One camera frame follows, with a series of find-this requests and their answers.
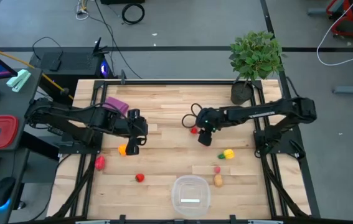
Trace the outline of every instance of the purple object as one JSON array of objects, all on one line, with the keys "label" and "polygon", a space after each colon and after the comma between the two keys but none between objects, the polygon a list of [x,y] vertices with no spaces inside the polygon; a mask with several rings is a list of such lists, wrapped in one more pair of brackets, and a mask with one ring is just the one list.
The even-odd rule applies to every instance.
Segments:
[{"label": "purple object", "polygon": [[[117,100],[116,98],[113,98],[113,97],[108,97],[106,99],[106,103],[109,103],[109,104],[115,106],[117,109],[119,109],[122,112],[122,114],[125,114],[129,108],[128,104],[126,104],[120,100]],[[103,105],[103,107],[108,108],[108,109],[114,109],[110,105]]]}]

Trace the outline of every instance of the gray floor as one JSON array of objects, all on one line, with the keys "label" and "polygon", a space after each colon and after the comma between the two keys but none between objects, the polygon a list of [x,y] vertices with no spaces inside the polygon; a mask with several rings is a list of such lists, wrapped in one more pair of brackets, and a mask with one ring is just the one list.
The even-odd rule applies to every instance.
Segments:
[{"label": "gray floor", "polygon": [[[317,47],[332,24],[326,16],[308,17],[308,7],[322,7],[320,0],[266,0],[277,38],[283,47]],[[87,19],[77,21],[77,0],[3,0],[0,4],[0,47],[31,47],[43,36],[53,37],[66,47],[88,47],[103,37],[111,45],[104,25]],[[225,46],[234,37],[250,30],[265,30],[259,1],[252,0],[147,0],[146,17],[135,26],[122,25],[106,6],[100,5],[115,32],[119,46]],[[123,5],[113,6],[118,13]],[[94,2],[88,11],[100,18]],[[53,47],[42,41],[40,47]],[[352,39],[327,37],[323,47],[353,47]],[[31,52],[9,52],[29,60]],[[144,78],[233,78],[229,53],[215,52],[124,52],[131,67]],[[353,95],[333,95],[336,85],[353,85],[353,62],[338,67],[320,64],[314,53],[287,53],[287,76],[299,94],[315,100],[318,120],[302,125],[303,141],[311,169],[315,193],[323,218],[353,220]],[[353,53],[322,53],[325,62],[340,62]],[[114,55],[115,72],[121,69],[133,75],[118,53]],[[23,67],[4,58],[12,67]],[[47,133],[35,133],[48,136]],[[26,186],[24,211],[12,214],[13,222],[28,220],[46,204],[52,172],[46,184]],[[30,195],[37,200],[30,201]]]}]

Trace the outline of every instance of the potted plant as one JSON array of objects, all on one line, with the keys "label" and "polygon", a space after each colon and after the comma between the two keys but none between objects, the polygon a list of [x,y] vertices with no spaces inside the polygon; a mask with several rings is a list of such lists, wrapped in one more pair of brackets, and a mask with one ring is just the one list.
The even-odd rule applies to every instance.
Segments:
[{"label": "potted plant", "polygon": [[240,105],[249,100],[253,95],[253,88],[247,85],[248,81],[256,80],[258,77],[266,79],[270,74],[283,71],[280,56],[281,46],[273,34],[269,32],[249,32],[243,38],[237,37],[235,43],[231,44],[233,72],[238,71],[238,77],[232,85],[231,101]]}]

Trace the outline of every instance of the computer mouse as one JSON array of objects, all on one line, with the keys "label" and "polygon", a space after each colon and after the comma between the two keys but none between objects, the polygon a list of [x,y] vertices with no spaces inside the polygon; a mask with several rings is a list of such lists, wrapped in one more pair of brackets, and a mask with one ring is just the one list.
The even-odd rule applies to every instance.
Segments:
[{"label": "computer mouse", "polygon": [[14,177],[5,177],[0,181],[0,207],[9,200],[15,184]]}]

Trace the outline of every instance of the desk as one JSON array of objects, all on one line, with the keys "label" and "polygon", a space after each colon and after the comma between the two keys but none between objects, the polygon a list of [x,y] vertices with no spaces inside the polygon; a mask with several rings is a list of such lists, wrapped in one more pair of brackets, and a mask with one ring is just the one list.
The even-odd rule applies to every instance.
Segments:
[{"label": "desk", "polygon": [[[79,81],[74,106],[84,108],[90,105],[94,82]],[[126,102],[130,109],[141,110],[141,116],[149,124],[148,141],[140,148],[139,155],[121,157],[117,147],[126,144],[127,139],[104,135],[101,154],[106,158],[106,167],[101,172],[95,171],[88,219],[119,219],[121,214],[127,219],[186,218],[174,211],[171,189],[179,176],[187,174],[201,176],[210,185],[209,212],[198,218],[229,219],[230,214],[235,214],[238,219],[270,218],[261,162],[253,155],[254,121],[216,132],[210,147],[198,143],[198,136],[181,126],[181,118],[190,113],[193,103],[214,108],[230,106],[230,85],[139,85],[139,81],[128,85],[128,82],[126,85],[110,85],[106,96]],[[261,82],[266,102],[281,98],[277,80]],[[271,116],[270,123],[277,123],[281,118]],[[217,158],[229,148],[235,151],[234,159]],[[72,155],[59,167],[48,216],[60,208],[73,190],[79,157]],[[304,212],[310,213],[297,160],[281,154],[277,158],[285,189]],[[212,182],[214,166],[222,168],[224,186],[221,188],[216,188]],[[137,173],[146,176],[144,182],[134,181]],[[81,211],[83,197],[79,199],[78,210]],[[276,209],[281,214],[280,206]]]},{"label": "desk", "polygon": [[31,76],[19,93],[13,92],[6,85],[7,79],[0,80],[0,115],[13,115],[19,120],[19,129],[13,143],[6,149],[0,150],[0,180],[12,175],[13,164],[13,177],[17,179],[16,186],[11,195],[10,206],[0,211],[0,223],[7,223],[10,217],[11,210],[17,200],[22,176],[29,157],[29,150],[20,146],[26,124],[24,114],[29,107],[30,100],[34,98],[42,73],[41,70],[35,69],[29,71],[31,72]]}]

